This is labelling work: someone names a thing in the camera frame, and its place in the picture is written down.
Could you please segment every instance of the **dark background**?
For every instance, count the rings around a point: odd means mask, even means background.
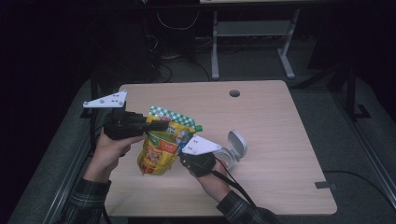
[[[103,2],[86,4],[101,6]],[[0,2],[0,83],[4,99],[0,221],[8,220],[78,89],[93,72],[99,73],[100,84],[109,90],[155,78],[150,70],[150,62],[155,59],[147,53],[141,23],[135,22],[147,16],[146,12],[132,17],[120,13],[93,16],[83,10],[71,12],[71,6],[73,2],[45,0]],[[396,3],[391,0],[364,6],[305,8],[295,37],[317,38],[310,64],[313,68],[326,68],[346,55],[353,58],[358,77],[371,85],[378,101],[396,120],[395,10]],[[200,15],[196,34],[210,32],[208,15]],[[171,15],[164,17],[174,19]],[[134,31],[129,35],[134,41],[124,30]],[[193,35],[186,34],[187,45]],[[124,46],[135,52],[122,50]]]

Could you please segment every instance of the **black cable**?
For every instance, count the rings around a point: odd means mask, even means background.
[[[205,72],[208,81],[212,81],[212,78],[211,78],[211,76],[209,75],[209,73],[208,73],[208,72],[206,71],[206,69],[205,69],[202,65],[200,65],[199,63],[197,63],[197,62],[192,62],[192,61],[188,61],[188,60],[177,60],[177,61],[176,61],[176,59],[172,59],[172,60],[173,60],[172,62],[167,62],[167,63],[192,63],[192,64],[197,65],[198,67],[200,67],[200,68]]]
[[[250,205],[253,208],[256,208],[256,204],[253,202],[253,200],[250,198],[250,196],[248,196],[248,193],[244,190],[244,188],[242,188],[242,186],[240,186],[238,184],[238,182],[236,182],[236,180],[233,178],[233,176],[227,171],[227,169],[225,168],[224,164],[220,161],[220,164],[224,167],[225,171],[227,172],[227,174],[230,176],[231,179],[229,179],[227,176],[219,173],[218,171],[214,171],[211,169],[208,169],[207,167],[204,167],[203,165],[196,163],[194,161],[188,160],[187,158],[184,158],[183,160],[188,161],[189,164],[192,164],[194,166],[198,166],[199,168],[207,171],[208,173],[215,175],[217,178],[221,179],[222,181],[226,182],[227,184],[229,184],[231,187],[235,188],[236,190],[238,190],[239,192],[242,193],[242,195],[245,197],[245,199],[247,200],[248,203],[250,203]]]
[[[205,37],[205,38],[209,39],[209,41],[206,41],[206,43],[204,43],[204,44],[202,44],[200,46],[195,46],[195,54],[202,53],[203,49],[211,49],[211,48],[213,48],[212,38],[211,37]]]
[[[385,193],[382,192],[382,190],[381,190],[379,187],[377,187],[373,182],[371,182],[370,180],[368,180],[367,178],[365,178],[365,177],[363,177],[363,176],[361,176],[361,175],[358,175],[358,174],[355,174],[355,173],[349,172],[349,171],[343,171],[343,170],[323,171],[323,173],[324,173],[324,174],[347,174],[347,175],[354,175],[354,176],[360,178],[361,180],[363,180],[364,182],[366,182],[367,184],[369,184],[369,185],[370,185],[371,187],[373,187],[374,189],[376,189],[376,190],[381,194],[381,196],[385,199],[385,201],[387,201],[387,203],[389,203],[390,207],[394,208],[394,207],[393,207],[393,203],[390,201],[390,199],[387,197],[387,195],[385,195]]]
[[[103,218],[105,219],[105,222],[106,222],[107,224],[111,224],[110,217],[108,216],[107,211],[106,211],[106,208],[105,208],[104,205],[103,205],[103,209],[102,209],[102,214],[103,214]]]
[[[173,75],[172,69],[170,67],[166,66],[165,64],[162,64],[162,63],[159,64],[159,66],[162,66],[162,67],[166,68],[169,71],[169,77],[167,79],[164,79],[163,74],[160,74],[161,82],[163,82],[163,83],[170,82],[170,80],[172,78],[172,75]]]
[[[91,74],[91,98],[92,99],[97,99],[98,98],[98,86],[96,82],[96,74],[92,73]],[[94,152],[96,149],[96,141],[94,140],[95,138],[95,125],[96,125],[96,120],[98,117],[98,110],[95,108],[92,108],[92,116],[90,120],[90,140],[91,140],[91,151]]]
[[[85,157],[85,159],[84,159],[84,162],[79,166],[79,168],[78,168],[78,174],[81,173],[82,169],[84,168],[84,164],[87,162],[87,159],[88,159],[89,157],[90,157],[90,156],[87,155],[87,156]],[[75,179],[73,180],[73,184],[71,185],[71,186],[72,186],[72,187],[71,187],[71,190],[73,190],[73,189],[75,188],[77,182],[78,182],[78,178],[75,178]],[[70,201],[71,195],[72,195],[72,193],[71,193],[71,191],[70,191],[70,192],[67,194],[67,199],[65,200],[66,203],[64,204],[64,207],[63,207],[62,210],[61,210],[61,214],[60,214],[60,218],[61,218],[61,219],[63,219],[64,213],[65,213],[65,210],[67,209],[67,205],[68,205],[68,202]]]
[[[97,131],[99,131],[101,128],[103,128],[103,124],[101,124],[101,125],[99,125],[99,127],[97,127],[96,129],[95,129],[95,133],[97,132]]]

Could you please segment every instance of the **food package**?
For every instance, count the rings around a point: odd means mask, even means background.
[[[170,170],[178,152],[187,145],[192,136],[202,131],[195,120],[169,109],[152,106],[147,122],[167,120],[166,132],[152,131],[147,133],[143,149],[137,157],[137,164],[144,174],[163,175]]]

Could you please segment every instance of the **floor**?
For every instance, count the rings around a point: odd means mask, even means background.
[[[163,51],[163,59],[159,66],[161,75],[156,81],[213,81],[210,80],[210,48],[206,47],[210,46],[210,42],[206,41],[208,41],[207,38],[196,40],[201,47],[195,55],[195,61],[179,57],[177,52],[171,49]],[[312,49],[315,46],[315,39],[293,40],[288,56],[296,78],[287,79],[276,52],[276,48],[280,47],[281,43],[282,39],[273,38],[224,39],[219,51],[219,81],[280,79],[292,87],[320,72],[307,69]],[[365,134],[365,138],[378,158],[387,167],[389,175],[394,177],[396,176],[396,124],[377,102],[369,85],[360,79],[358,79],[356,103],[364,105],[371,118],[352,122],[344,109],[345,90],[331,93],[327,89],[331,77],[328,75],[305,89],[290,88],[290,93],[323,173],[332,185],[332,194],[338,210],[330,216],[281,216],[280,219],[285,223],[395,223],[395,207],[385,196],[386,193],[384,193],[375,174],[375,169],[370,163],[370,158],[367,156],[366,147],[362,146],[356,132],[356,125]],[[52,148],[65,147],[68,142],[73,142],[73,140],[77,142],[81,138],[81,134],[78,135],[77,132],[83,132],[82,126],[86,123],[77,125],[76,119],[80,112],[81,100],[89,96],[90,85],[88,82],[81,87],[49,148],[49,152],[52,151]],[[69,137],[68,142],[61,141],[69,133],[74,133],[74,135]],[[53,153],[53,155],[46,156],[49,158],[58,155]],[[54,170],[49,172],[55,173],[56,169],[59,168],[54,167]],[[19,205],[20,210],[23,207],[28,207],[29,200],[25,199],[25,201],[27,203],[25,206]],[[14,214],[14,220],[17,220],[16,217],[22,217],[18,214],[23,214],[23,212],[17,211],[17,214]],[[128,222],[125,217],[112,217],[111,220],[113,223]],[[129,221],[130,223],[192,223],[191,220],[180,218],[131,218]],[[219,219],[196,221],[220,223]]]

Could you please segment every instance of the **white triangular marker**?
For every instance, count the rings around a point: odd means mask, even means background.
[[[82,106],[84,106],[84,108],[123,107],[127,93],[127,90],[119,91],[97,100],[89,102],[86,101],[84,104],[82,104]]]
[[[190,155],[202,155],[208,152],[214,152],[221,149],[221,145],[213,143],[203,137],[194,135],[189,143],[183,147],[182,152]]]

